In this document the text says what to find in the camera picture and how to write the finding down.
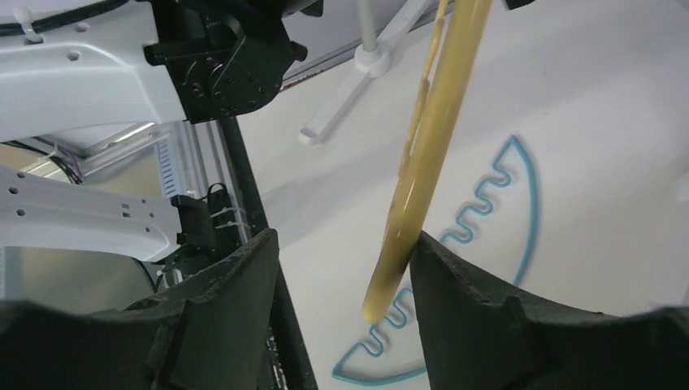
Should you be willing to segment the yellow wavy hanger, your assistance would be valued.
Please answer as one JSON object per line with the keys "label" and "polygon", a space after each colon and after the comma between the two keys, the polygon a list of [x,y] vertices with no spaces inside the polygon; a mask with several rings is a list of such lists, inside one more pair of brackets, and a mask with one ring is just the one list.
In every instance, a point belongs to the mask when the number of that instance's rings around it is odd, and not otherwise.
{"label": "yellow wavy hanger", "polygon": [[492,4],[456,1],[449,20],[447,7],[439,3],[379,259],[362,303],[370,324],[387,313],[422,231]]}

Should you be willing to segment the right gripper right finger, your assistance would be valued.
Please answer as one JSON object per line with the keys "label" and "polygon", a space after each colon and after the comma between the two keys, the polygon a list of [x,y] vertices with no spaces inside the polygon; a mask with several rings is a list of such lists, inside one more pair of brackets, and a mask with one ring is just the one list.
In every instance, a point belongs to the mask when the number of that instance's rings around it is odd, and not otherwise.
{"label": "right gripper right finger", "polygon": [[615,317],[536,296],[422,233],[410,278],[433,389],[685,389],[688,310]]}

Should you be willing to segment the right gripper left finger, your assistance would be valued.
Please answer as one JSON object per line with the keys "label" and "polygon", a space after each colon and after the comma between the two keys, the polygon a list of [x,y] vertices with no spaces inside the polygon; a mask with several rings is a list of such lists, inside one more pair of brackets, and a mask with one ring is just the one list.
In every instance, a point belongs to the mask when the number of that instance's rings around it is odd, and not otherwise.
{"label": "right gripper left finger", "polygon": [[267,229],[125,310],[1,304],[4,389],[255,389],[279,265]]}

